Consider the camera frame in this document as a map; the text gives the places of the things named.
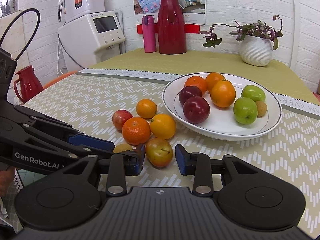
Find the person left hand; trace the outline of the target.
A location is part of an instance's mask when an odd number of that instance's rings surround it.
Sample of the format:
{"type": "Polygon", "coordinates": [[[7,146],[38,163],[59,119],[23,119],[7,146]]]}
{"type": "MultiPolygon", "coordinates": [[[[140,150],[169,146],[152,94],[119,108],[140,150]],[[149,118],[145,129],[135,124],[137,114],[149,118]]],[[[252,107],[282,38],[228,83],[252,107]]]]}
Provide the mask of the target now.
{"type": "Polygon", "coordinates": [[[16,168],[9,166],[7,170],[0,172],[0,197],[7,194],[10,184],[15,178],[16,168]]]}

